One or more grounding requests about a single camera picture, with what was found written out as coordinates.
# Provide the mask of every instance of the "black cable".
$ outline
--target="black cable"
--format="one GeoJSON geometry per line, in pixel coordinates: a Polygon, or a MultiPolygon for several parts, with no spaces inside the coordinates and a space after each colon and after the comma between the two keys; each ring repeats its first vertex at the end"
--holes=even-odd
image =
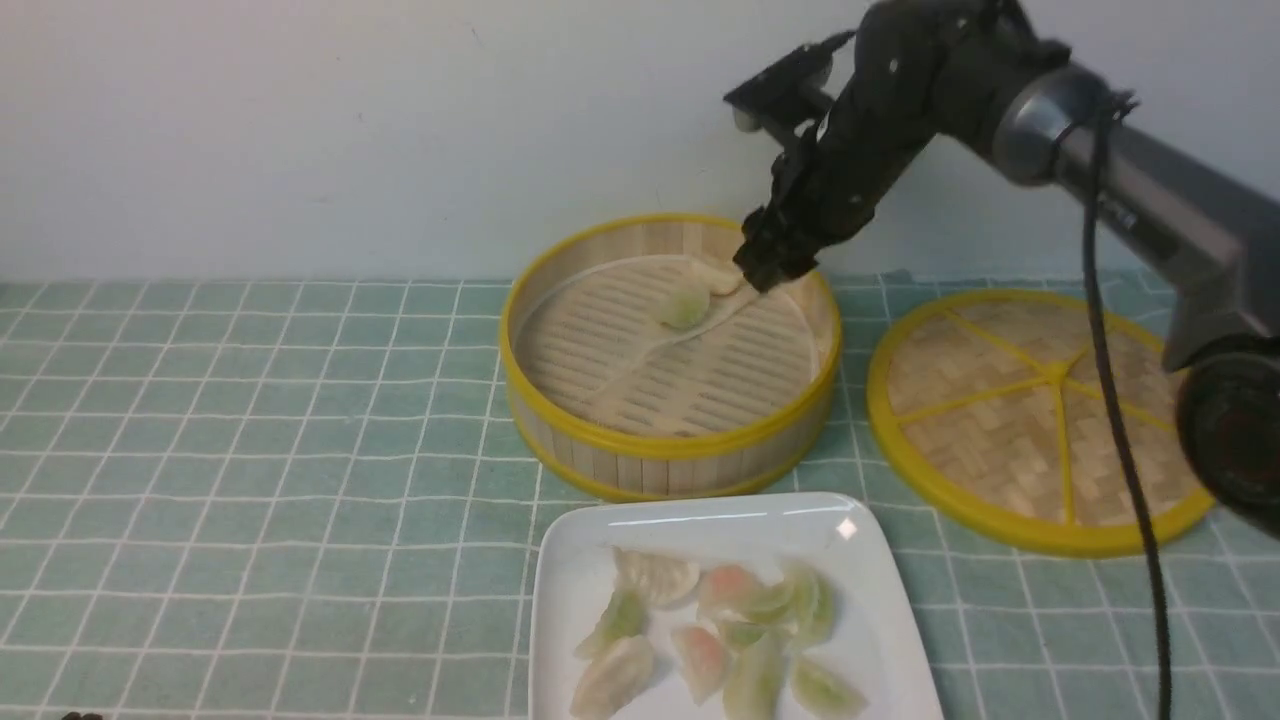
{"type": "Polygon", "coordinates": [[[1165,579],[1160,568],[1160,550],[1156,532],[1151,524],[1151,510],[1147,497],[1138,482],[1138,468],[1133,460],[1133,448],[1124,428],[1124,415],[1120,411],[1120,393],[1116,391],[1115,375],[1111,372],[1111,354],[1107,350],[1106,324],[1102,316],[1102,290],[1098,287],[1097,268],[1097,224],[1098,208],[1102,204],[1102,173],[1106,168],[1111,127],[1133,108],[1130,97],[1119,95],[1103,102],[1097,118],[1093,138],[1093,155],[1089,159],[1088,201],[1084,204],[1084,292],[1089,306],[1089,329],[1093,333],[1093,355],[1098,365],[1098,383],[1102,386],[1102,400],[1111,421],[1111,436],[1115,439],[1116,454],[1120,456],[1120,469],[1124,471],[1129,496],[1133,498],[1133,511],[1138,518],[1138,532],[1142,534],[1142,550],[1147,556],[1147,574],[1151,577],[1151,598],[1156,618],[1156,662],[1160,671],[1160,700],[1156,717],[1169,720],[1172,710],[1172,657],[1169,642],[1169,601],[1165,597],[1165,579]]]}

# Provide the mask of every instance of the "white plate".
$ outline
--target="white plate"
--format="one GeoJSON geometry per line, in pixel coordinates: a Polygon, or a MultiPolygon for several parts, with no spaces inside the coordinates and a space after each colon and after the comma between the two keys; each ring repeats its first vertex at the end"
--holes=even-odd
{"type": "MultiPolygon", "coordinates": [[[[865,505],[835,493],[760,495],[608,505],[575,510],[547,530],[538,559],[531,628],[530,720],[566,720],[585,662],[573,648],[613,591],[611,546],[681,553],[704,568],[742,562],[765,580],[776,560],[799,557],[840,594],[833,637],[813,648],[867,696],[858,720],[942,720],[915,616],[879,523],[865,505]]],[[[719,693],[694,706],[677,671],[672,628],[694,621],[692,603],[649,616],[662,662],[648,691],[614,720],[722,719],[719,693]]],[[[783,689],[778,720],[810,719],[783,689]]]]}

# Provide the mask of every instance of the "white wall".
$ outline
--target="white wall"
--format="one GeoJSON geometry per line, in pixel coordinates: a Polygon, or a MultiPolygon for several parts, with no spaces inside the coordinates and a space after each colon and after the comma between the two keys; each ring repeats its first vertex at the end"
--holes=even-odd
{"type": "MultiPolygon", "coordinates": [[[[1280,4],[1027,4],[1133,124],[1280,195],[1280,4]]],[[[864,6],[0,0],[0,275],[509,277],[614,217],[739,218],[776,149],[721,96],[864,6]]],[[[1074,274],[1079,217],[938,141],[828,268],[1074,274]]]]}

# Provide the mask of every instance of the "grid pattern tablecloth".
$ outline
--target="grid pattern tablecloth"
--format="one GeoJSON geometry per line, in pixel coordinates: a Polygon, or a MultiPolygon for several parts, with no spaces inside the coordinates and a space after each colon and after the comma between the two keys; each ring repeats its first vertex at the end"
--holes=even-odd
{"type": "MultiPolygon", "coordinates": [[[[948,717],[1149,719],[1142,561],[975,536],[870,437],[863,380],[890,319],[987,284],[838,281],[837,404],[769,492],[870,503],[948,717]]],[[[536,548],[594,501],[511,423],[507,290],[0,286],[0,720],[525,715],[536,548]]],[[[1147,275],[1107,296],[1167,323],[1147,275]]],[[[1166,568],[1178,716],[1274,716],[1280,543],[1215,511],[1166,568]]]]}

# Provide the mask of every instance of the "bamboo steamer lid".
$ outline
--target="bamboo steamer lid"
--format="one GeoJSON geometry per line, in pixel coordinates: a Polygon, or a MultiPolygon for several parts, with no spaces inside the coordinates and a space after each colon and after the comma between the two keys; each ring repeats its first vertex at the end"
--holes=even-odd
{"type": "MultiPolygon", "coordinates": [[[[1117,316],[1107,343],[1157,538],[1212,501],[1172,427],[1179,379],[1160,341],[1117,316]]],[[[924,497],[989,537],[1068,556],[1140,552],[1102,402],[1085,306],[1034,291],[974,291],[891,328],[868,378],[873,432],[924,497]]]]}

